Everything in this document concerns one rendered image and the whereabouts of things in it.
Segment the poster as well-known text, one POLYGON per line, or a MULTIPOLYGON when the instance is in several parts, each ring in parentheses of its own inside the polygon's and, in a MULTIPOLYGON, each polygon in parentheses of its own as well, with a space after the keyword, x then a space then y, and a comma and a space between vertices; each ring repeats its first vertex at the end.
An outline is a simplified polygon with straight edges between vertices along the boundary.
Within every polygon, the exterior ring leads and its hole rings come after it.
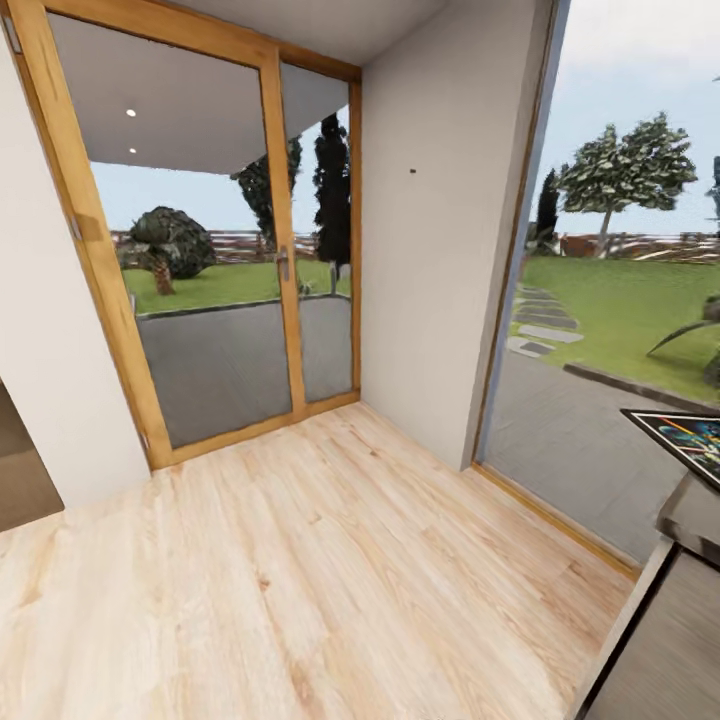
POLYGON ((638 409, 622 413, 720 493, 720 415, 638 409))

